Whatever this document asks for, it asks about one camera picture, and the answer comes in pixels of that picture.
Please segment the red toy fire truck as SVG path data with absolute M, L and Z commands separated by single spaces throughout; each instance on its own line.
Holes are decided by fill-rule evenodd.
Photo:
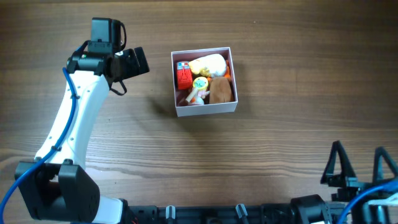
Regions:
M 178 90 L 187 90 L 192 87 L 193 76 L 187 61 L 176 63 L 176 76 Z

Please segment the yellow wooden rattle drum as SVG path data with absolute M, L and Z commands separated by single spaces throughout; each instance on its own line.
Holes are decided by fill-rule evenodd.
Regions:
M 209 91 L 207 91 L 208 85 L 209 82 L 206 77 L 198 77 L 194 79 L 191 92 L 186 97 L 185 101 L 189 103 L 195 96 L 205 99 L 206 96 L 210 93 Z

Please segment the white pink-lined cardboard box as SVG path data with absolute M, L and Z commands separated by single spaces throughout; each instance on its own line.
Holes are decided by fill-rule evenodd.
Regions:
M 183 98 L 185 98 L 188 95 L 188 93 L 183 90 L 177 90 L 176 63 L 184 60 L 186 61 L 193 60 L 210 54 L 221 54 L 229 62 L 229 67 L 231 69 L 231 87 L 232 87 L 232 94 L 234 100 L 229 103 L 218 103 L 218 104 L 207 104 L 207 105 L 196 105 L 196 106 L 180 106 L 180 103 L 182 102 Z M 195 116 L 203 114 L 229 113 L 235 111 L 236 106 L 238 104 L 238 93 L 236 89 L 233 56 L 230 47 L 174 51 L 171 52 L 171 61 L 172 61 L 172 75 L 174 81 L 174 104 L 178 117 Z

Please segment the white yellow plush duck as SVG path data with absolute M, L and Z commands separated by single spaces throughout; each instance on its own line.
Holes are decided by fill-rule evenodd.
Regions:
M 229 62 L 221 54 L 211 54 L 188 63 L 194 75 L 201 75 L 208 80 L 216 77 L 231 79 Z

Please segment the brown plush toy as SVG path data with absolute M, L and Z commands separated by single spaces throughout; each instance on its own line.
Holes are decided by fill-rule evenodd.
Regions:
M 213 78 L 210 82 L 210 104 L 229 103 L 234 100 L 231 89 L 231 79 L 225 77 Z

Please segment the pink white toy figure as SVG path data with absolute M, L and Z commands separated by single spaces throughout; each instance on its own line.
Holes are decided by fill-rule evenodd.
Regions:
M 193 89 L 186 97 L 188 105 L 204 105 L 204 99 L 210 94 L 210 91 Z

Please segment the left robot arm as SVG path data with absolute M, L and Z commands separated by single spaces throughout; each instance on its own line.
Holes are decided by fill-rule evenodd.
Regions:
M 14 187 L 35 220 L 69 223 L 137 223 L 124 199 L 101 195 L 86 173 L 88 141 L 114 83 L 149 71 L 141 47 L 126 47 L 121 21 L 95 17 L 91 37 L 68 58 L 67 81 L 52 128 L 31 162 L 20 162 Z

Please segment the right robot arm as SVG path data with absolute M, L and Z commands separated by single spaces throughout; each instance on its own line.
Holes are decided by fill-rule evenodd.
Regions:
M 371 182 L 360 182 L 340 141 L 332 144 L 321 184 L 336 187 L 332 201 L 339 207 L 327 205 L 319 195 L 291 200 L 296 223 L 344 223 L 351 215 L 353 223 L 390 223 L 389 206 L 397 205 L 397 163 L 389 153 L 378 147 L 374 154 Z

